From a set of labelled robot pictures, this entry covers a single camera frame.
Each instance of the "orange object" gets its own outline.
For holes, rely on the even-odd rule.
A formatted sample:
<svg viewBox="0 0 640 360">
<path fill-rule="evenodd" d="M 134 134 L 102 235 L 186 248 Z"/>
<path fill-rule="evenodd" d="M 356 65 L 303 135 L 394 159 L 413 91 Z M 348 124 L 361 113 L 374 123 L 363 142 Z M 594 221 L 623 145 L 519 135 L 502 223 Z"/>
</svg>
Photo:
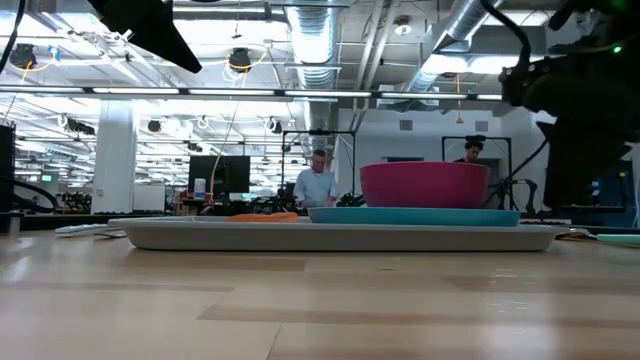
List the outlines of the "orange object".
<svg viewBox="0 0 640 360">
<path fill-rule="evenodd" d="M 298 222 L 296 213 L 275 213 L 271 215 L 265 214 L 241 214 L 227 218 L 227 222 L 275 222 L 275 223 L 294 223 Z"/>
</svg>

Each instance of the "ventilation duct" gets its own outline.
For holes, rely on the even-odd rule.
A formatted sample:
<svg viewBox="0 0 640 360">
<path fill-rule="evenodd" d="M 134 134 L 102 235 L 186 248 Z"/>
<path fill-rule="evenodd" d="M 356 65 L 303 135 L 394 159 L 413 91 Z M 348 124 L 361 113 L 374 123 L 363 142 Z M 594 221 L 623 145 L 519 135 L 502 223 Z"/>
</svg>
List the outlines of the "ventilation duct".
<svg viewBox="0 0 640 360">
<path fill-rule="evenodd" d="M 295 61 L 305 65 L 330 65 L 336 61 L 338 9 L 323 7 L 289 7 L 287 18 L 291 25 L 291 46 Z M 333 89 L 336 71 L 333 69 L 298 68 L 303 89 Z M 330 118 L 337 116 L 337 103 L 306 101 L 304 118 L 307 129 L 328 129 Z M 311 137 L 311 146 L 324 148 L 326 137 Z"/>
<path fill-rule="evenodd" d="M 497 7 L 503 0 L 489 0 Z M 427 60 L 434 51 L 443 49 L 457 42 L 470 41 L 480 26 L 487 20 L 489 13 L 482 7 L 481 0 L 456 0 L 451 6 L 451 15 L 437 24 L 429 26 L 422 40 L 422 53 Z M 439 73 L 429 72 L 429 68 L 421 66 L 406 83 L 403 91 L 426 92 L 436 81 Z M 401 101 L 381 107 L 383 109 L 406 112 L 409 110 L 429 110 L 427 103 L 420 101 Z"/>
</svg>

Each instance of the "white tray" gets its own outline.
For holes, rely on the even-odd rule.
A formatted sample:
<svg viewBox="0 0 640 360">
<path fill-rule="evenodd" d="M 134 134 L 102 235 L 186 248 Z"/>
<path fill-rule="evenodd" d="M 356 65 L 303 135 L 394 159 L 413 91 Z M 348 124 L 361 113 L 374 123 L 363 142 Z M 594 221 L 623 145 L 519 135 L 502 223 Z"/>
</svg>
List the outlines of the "white tray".
<svg viewBox="0 0 640 360">
<path fill-rule="evenodd" d="M 131 244 L 150 250 L 541 251 L 566 229 L 549 226 L 228 223 L 223 217 L 114 219 Z"/>
</svg>

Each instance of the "cable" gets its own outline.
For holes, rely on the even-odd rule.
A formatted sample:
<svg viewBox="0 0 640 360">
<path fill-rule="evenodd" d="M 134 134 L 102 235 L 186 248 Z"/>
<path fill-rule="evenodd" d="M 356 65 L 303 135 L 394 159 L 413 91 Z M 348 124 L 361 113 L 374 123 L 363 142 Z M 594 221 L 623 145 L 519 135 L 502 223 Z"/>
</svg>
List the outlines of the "cable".
<svg viewBox="0 0 640 360">
<path fill-rule="evenodd" d="M 29 63 L 27 64 L 27 68 L 29 68 L 29 66 L 31 66 L 31 61 L 29 61 Z M 22 85 L 24 83 L 24 79 L 27 78 L 27 70 L 24 70 L 24 74 L 22 75 L 22 79 L 20 80 L 20 85 Z M 13 95 L 13 99 L 11 99 L 11 104 L 9 104 L 9 107 L 7 108 L 7 112 L 4 114 L 4 119 L 2 119 L 2 125 L 4 125 L 7 122 L 7 118 L 9 117 L 9 113 L 11 112 L 11 109 L 13 108 L 13 103 L 15 103 L 16 98 L 18 97 L 18 93 L 15 93 L 15 95 Z"/>
<path fill-rule="evenodd" d="M 27 0 L 20 0 L 20 3 L 18 4 L 18 12 L 16 13 L 16 21 L 13 24 L 13 31 L 11 32 L 11 35 L 9 35 L 9 41 L 7 41 L 7 45 L 4 48 L 2 58 L 0 58 L 0 74 L 2 74 L 2 72 L 4 71 L 4 67 L 7 65 L 9 55 L 13 50 L 13 45 L 16 44 L 16 39 L 18 38 L 18 28 L 20 27 L 20 23 L 22 22 L 22 17 L 24 16 L 26 7 Z"/>
<path fill-rule="evenodd" d="M 500 21 L 505 27 L 507 27 L 511 32 L 514 33 L 520 43 L 522 43 L 522 49 L 520 49 L 520 59 L 518 60 L 518 64 L 516 67 L 527 67 L 529 66 L 529 59 L 531 58 L 531 43 L 529 42 L 529 38 L 527 34 L 511 19 L 506 17 L 503 13 L 498 11 L 493 5 L 489 3 L 489 0 L 480 0 L 480 4 L 484 7 L 485 10 L 489 14 L 491 14 L 494 18 Z"/>
<path fill-rule="evenodd" d="M 349 169 L 352 169 L 353 161 L 351 160 L 351 154 L 349 153 L 349 146 L 351 146 L 351 144 L 347 143 L 347 140 L 345 140 L 342 135 L 338 135 L 338 138 L 343 142 L 345 152 L 347 153 L 347 159 L 349 160 Z"/>
<path fill-rule="evenodd" d="M 244 79 L 242 80 L 241 88 L 244 88 L 244 84 L 247 82 L 247 74 L 244 74 Z M 229 134 L 231 134 L 231 128 L 233 127 L 233 123 L 236 120 L 236 114 L 238 113 L 238 105 L 239 101 L 236 101 L 236 107 L 233 110 L 233 115 L 231 116 L 231 122 L 229 123 L 229 127 L 227 128 L 227 134 L 224 136 L 224 141 L 220 146 L 220 151 L 218 151 L 218 156 L 216 157 L 216 162 L 213 164 L 213 171 L 211 171 L 211 183 L 209 184 L 209 192 L 211 193 L 211 197 L 213 199 L 213 183 L 216 176 L 216 169 L 218 168 L 218 163 L 220 162 L 220 158 L 222 157 L 222 152 L 224 151 L 224 147 L 227 145 L 227 140 L 229 139 Z"/>
<path fill-rule="evenodd" d="M 18 204 L 18 206 L 21 209 L 28 209 L 28 210 L 32 210 L 34 212 L 48 214 L 48 213 L 52 213 L 52 212 L 56 211 L 56 209 L 58 208 L 58 200 L 55 198 L 55 196 L 49 194 L 45 190 L 42 190 L 42 189 L 40 189 L 38 187 L 35 187 L 35 186 L 27 184 L 27 183 L 23 183 L 22 181 L 17 181 L 17 180 L 14 180 L 14 179 L 8 179 L 8 178 L 3 178 L 3 177 L 0 177 L 0 182 L 12 184 L 14 186 L 18 186 L 18 187 L 25 188 L 27 190 L 34 191 L 34 192 L 44 196 L 51 203 L 51 207 L 50 208 L 46 208 L 46 207 L 34 204 L 31 200 L 24 199 L 24 198 L 18 196 L 17 194 L 15 194 L 15 193 L 12 194 L 11 199 L 12 199 L 13 203 L 14 204 Z"/>
<path fill-rule="evenodd" d="M 504 180 L 501 181 L 502 184 L 504 184 L 503 186 L 507 186 L 509 184 L 509 182 L 511 182 L 511 180 L 513 180 L 513 177 L 520 172 L 520 170 L 522 170 L 522 168 L 524 168 L 525 166 L 527 166 L 531 160 L 535 159 L 536 156 L 538 156 L 538 154 L 540 154 L 540 152 L 542 151 L 542 149 L 544 149 L 544 147 L 547 145 L 547 143 L 549 142 L 548 139 L 545 139 L 542 144 L 540 144 L 540 147 L 538 147 L 538 149 L 536 151 L 533 152 L 533 154 L 531 154 L 531 156 L 529 156 L 528 158 L 526 158 L 522 164 L 520 164 L 520 166 L 518 166 L 515 170 L 513 170 L 511 172 L 511 174 L 509 174 L 509 176 L 507 176 L 506 178 L 504 178 Z M 498 184 L 498 187 L 496 187 L 496 189 L 491 193 L 491 195 L 489 195 L 489 197 L 487 198 L 487 200 L 485 200 L 485 202 L 482 204 L 481 208 L 484 208 L 485 206 L 487 206 L 487 204 L 489 202 L 491 202 L 491 200 L 493 199 L 493 197 L 500 192 L 500 184 Z"/>
<path fill-rule="evenodd" d="M 631 225 L 631 227 L 640 227 L 640 223 L 638 223 L 638 221 L 640 220 L 640 202 L 638 201 L 638 185 L 640 185 L 640 173 L 638 173 L 636 175 L 636 183 L 635 186 L 633 188 L 633 196 L 635 197 L 635 204 L 636 204 L 636 217 L 635 219 L 633 219 L 633 224 Z"/>
<path fill-rule="evenodd" d="M 13 66 L 13 68 L 16 69 L 16 70 L 24 71 L 24 77 L 22 78 L 24 80 L 24 78 L 27 76 L 27 73 L 42 71 L 42 70 L 48 68 L 49 66 L 51 66 L 51 64 L 54 61 L 56 61 L 56 53 L 55 53 L 55 51 L 52 52 L 51 60 L 48 63 L 46 63 L 43 67 L 39 67 L 37 69 L 31 69 L 31 64 L 32 64 L 31 61 L 29 61 L 29 63 L 27 64 L 27 68 L 26 69 L 19 68 L 19 67 L 13 65 L 13 64 L 11 64 L 11 66 Z"/>
</svg>

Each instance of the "teal plate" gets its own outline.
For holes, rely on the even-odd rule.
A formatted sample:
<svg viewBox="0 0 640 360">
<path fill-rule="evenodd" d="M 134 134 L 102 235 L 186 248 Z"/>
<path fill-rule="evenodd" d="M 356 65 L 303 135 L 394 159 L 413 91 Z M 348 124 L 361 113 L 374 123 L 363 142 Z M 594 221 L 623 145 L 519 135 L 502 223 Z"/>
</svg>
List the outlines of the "teal plate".
<svg viewBox="0 0 640 360">
<path fill-rule="evenodd" d="M 311 208 L 309 218 L 319 224 L 517 226 L 520 213 L 506 210 L 345 207 Z"/>
<path fill-rule="evenodd" d="M 599 234 L 598 240 L 610 245 L 640 247 L 640 235 L 638 234 Z"/>
</svg>

